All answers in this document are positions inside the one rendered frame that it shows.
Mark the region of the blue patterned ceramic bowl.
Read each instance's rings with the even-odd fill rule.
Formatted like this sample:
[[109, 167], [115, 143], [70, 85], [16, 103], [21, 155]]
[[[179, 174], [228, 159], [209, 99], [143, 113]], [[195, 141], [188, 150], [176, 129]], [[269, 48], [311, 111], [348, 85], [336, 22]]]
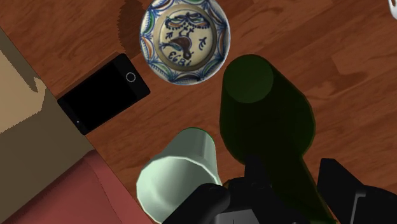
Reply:
[[195, 85], [216, 74], [230, 49], [230, 26], [216, 0], [152, 0], [141, 21], [143, 57], [161, 79]]

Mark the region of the dark green glass bottle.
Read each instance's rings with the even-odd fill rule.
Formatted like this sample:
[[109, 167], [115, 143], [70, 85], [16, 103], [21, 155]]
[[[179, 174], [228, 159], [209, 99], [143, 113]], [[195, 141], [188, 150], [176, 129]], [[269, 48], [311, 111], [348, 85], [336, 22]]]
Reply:
[[316, 131], [311, 105], [268, 60], [249, 54], [227, 65], [219, 129], [234, 159], [259, 157], [275, 194], [308, 224], [336, 224], [303, 161]]

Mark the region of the white rounded object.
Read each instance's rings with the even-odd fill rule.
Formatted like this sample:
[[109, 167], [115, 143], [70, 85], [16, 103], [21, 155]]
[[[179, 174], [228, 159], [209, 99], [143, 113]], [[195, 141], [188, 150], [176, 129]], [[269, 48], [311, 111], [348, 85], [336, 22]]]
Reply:
[[397, 20], [397, 0], [388, 0], [388, 4], [391, 15]]

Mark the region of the pale green cup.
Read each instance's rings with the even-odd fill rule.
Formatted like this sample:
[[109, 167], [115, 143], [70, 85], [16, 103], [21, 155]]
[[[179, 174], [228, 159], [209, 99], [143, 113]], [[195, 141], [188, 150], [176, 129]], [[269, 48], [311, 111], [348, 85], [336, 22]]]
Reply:
[[161, 224], [204, 183], [221, 184], [216, 146], [206, 131], [190, 127], [142, 168], [136, 194], [143, 211]]

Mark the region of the red upholstered seat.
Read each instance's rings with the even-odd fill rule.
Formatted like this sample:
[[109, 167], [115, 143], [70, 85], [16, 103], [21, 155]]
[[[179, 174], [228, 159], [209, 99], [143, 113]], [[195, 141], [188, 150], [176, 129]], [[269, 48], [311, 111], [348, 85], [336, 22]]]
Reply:
[[1, 224], [152, 224], [95, 151]]

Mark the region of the black smartphone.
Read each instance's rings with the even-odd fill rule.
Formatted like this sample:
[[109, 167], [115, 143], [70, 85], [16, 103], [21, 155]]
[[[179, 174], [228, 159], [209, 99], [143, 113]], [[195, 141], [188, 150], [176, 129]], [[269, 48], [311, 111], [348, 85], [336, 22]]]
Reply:
[[121, 53], [57, 102], [86, 135], [149, 94], [150, 89], [130, 59]]

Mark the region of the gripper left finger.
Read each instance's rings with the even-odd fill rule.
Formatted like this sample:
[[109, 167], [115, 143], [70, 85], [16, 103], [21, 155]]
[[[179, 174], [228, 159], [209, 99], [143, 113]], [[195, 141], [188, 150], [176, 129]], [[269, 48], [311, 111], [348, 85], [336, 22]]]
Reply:
[[202, 184], [162, 224], [275, 224], [275, 194], [258, 157], [226, 186]]

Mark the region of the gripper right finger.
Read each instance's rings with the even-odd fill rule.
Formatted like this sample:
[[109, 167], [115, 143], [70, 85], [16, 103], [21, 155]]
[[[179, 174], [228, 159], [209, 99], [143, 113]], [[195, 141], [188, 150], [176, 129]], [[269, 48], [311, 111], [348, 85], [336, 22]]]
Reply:
[[340, 224], [397, 224], [397, 194], [364, 185], [333, 158], [322, 158], [317, 189]]

